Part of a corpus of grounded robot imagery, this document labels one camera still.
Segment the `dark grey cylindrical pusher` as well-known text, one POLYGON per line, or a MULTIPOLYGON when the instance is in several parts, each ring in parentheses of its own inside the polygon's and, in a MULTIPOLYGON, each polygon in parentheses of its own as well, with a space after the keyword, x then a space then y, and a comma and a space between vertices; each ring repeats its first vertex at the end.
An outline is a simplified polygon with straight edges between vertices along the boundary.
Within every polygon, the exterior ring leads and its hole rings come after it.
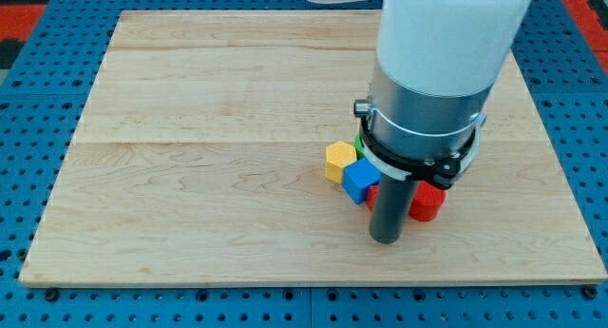
POLYGON ((399 240, 418 186, 418 181, 381 176, 369 227, 374 240, 383 244, 399 240))

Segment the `black mounting ring flange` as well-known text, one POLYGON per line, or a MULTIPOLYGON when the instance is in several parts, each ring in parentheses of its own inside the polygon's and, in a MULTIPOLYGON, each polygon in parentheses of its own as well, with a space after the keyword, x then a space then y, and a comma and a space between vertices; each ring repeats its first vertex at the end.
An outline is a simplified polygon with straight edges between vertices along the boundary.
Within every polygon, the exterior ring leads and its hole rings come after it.
POLYGON ((475 114, 462 129, 430 134, 395 124, 369 99, 355 101, 353 114, 360 120, 364 155, 383 175, 398 182, 425 181, 443 190, 451 188, 477 157, 486 120, 484 113, 475 114))

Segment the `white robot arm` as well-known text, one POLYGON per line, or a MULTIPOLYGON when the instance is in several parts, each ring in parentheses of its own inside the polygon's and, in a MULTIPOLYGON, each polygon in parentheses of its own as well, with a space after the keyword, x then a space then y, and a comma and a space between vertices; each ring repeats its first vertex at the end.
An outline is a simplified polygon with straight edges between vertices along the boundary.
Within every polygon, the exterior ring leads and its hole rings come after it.
POLYGON ((370 235, 388 244, 420 183, 448 189, 476 158, 485 102, 531 0, 381 1, 368 94, 353 112, 381 174, 370 235))

